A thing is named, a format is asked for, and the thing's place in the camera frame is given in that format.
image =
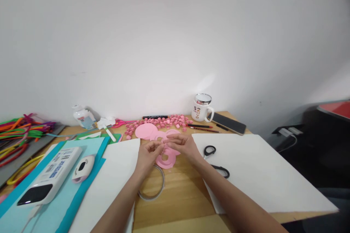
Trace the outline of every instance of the hand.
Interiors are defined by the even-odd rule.
[[[172,134],[168,135],[167,138],[169,139],[164,140],[163,143],[184,154],[192,164],[203,159],[192,136]]]
[[[163,152],[164,144],[160,141],[150,141],[139,148],[139,155],[134,173],[140,173],[145,178],[151,171],[156,158]]]

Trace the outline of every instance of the smartphone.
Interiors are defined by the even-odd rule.
[[[240,122],[237,122],[231,118],[225,117],[218,113],[214,113],[214,117],[212,120],[214,123],[231,130],[232,132],[237,133],[238,135],[243,135],[246,129],[246,125]]]

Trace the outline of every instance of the black scissors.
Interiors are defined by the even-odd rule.
[[[210,152],[208,152],[207,151],[207,148],[212,148],[213,150],[212,151],[210,151]],[[214,146],[206,146],[205,148],[204,148],[204,159],[206,159],[205,157],[208,157],[208,156],[210,156],[210,155],[212,155],[212,154],[214,154],[216,152],[216,148],[214,147]],[[224,178],[229,178],[230,177],[230,172],[226,169],[226,168],[223,168],[223,167],[219,167],[219,166],[215,166],[215,165],[211,165],[213,168],[215,168],[215,169],[219,169],[219,170],[222,170],[222,171],[224,171],[224,172],[226,172],[226,176],[224,176]]]

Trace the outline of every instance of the white wall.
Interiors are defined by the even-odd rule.
[[[349,0],[0,0],[0,120],[75,125],[76,103],[189,113],[206,92],[268,138],[301,105],[349,97],[349,14]]]

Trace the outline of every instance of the red surface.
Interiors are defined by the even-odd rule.
[[[350,119],[350,101],[319,105],[320,108]]]

